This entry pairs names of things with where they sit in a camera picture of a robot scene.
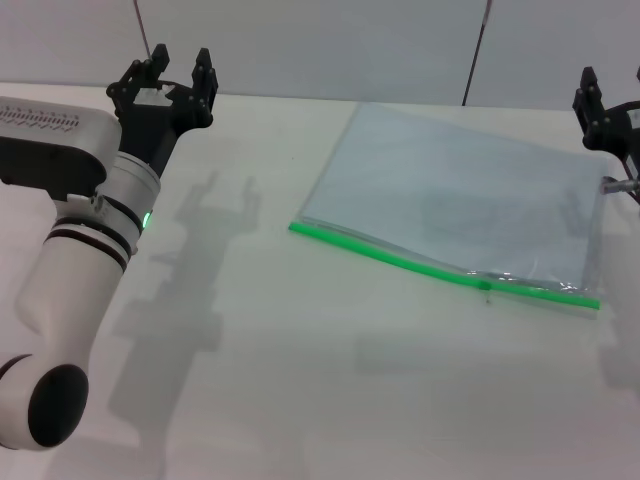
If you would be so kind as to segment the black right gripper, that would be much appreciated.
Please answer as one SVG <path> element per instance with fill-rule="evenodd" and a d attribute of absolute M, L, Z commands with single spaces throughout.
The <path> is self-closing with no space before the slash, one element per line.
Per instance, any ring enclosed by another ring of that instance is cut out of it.
<path fill-rule="evenodd" d="M 640 81 L 640 67 L 636 78 Z M 639 101 L 626 102 L 605 111 L 594 69 L 585 67 L 572 108 L 587 149 L 600 149 L 605 138 L 607 151 L 617 157 L 631 179 L 639 179 Z"/>

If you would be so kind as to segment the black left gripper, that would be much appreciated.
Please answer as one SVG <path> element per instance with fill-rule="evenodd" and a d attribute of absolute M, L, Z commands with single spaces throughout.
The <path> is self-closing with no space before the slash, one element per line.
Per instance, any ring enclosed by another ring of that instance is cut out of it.
<path fill-rule="evenodd" d="M 166 45 L 159 43 L 150 58 L 134 60 L 106 90 L 122 129 L 119 150 L 149 165 L 158 176 L 182 134 L 213 123 L 218 90 L 207 48 L 201 48 L 196 57 L 191 87 L 160 82 L 169 61 Z"/>

